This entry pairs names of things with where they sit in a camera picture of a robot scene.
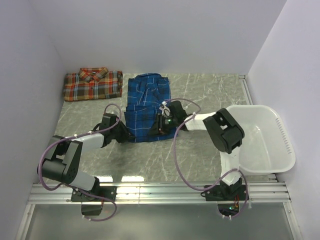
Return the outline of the blue plaid long sleeve shirt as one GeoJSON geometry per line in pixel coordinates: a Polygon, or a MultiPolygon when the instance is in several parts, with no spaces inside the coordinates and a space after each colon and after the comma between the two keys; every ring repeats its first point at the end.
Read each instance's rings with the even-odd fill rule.
{"type": "Polygon", "coordinates": [[[175,128],[168,134],[150,134],[157,114],[161,113],[161,103],[170,98],[170,81],[159,73],[140,74],[128,80],[124,117],[128,131],[135,137],[131,143],[164,141],[174,137],[175,128]]]}

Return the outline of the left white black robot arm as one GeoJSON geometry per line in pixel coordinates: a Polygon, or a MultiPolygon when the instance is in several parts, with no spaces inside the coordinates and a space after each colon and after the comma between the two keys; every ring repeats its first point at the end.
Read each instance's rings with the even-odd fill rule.
{"type": "Polygon", "coordinates": [[[70,137],[54,135],[37,167],[41,185],[49,191],[66,185],[83,192],[89,201],[96,201],[101,195],[100,180],[79,170],[81,155],[104,148],[113,140],[121,144],[133,139],[135,136],[113,113],[104,113],[101,122],[87,133],[70,137]]]}

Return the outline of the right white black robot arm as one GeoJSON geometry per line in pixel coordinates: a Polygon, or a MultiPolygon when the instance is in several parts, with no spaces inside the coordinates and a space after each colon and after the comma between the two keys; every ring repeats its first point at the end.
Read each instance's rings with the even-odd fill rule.
{"type": "Polygon", "coordinates": [[[231,201],[244,193],[240,171],[240,147],[245,132],[230,112],[218,111],[187,114],[179,98],[165,100],[160,104],[160,113],[149,130],[150,136],[168,135],[174,128],[190,131],[207,131],[214,147],[220,153],[221,177],[218,184],[206,186],[201,192],[208,201],[231,201]]]}

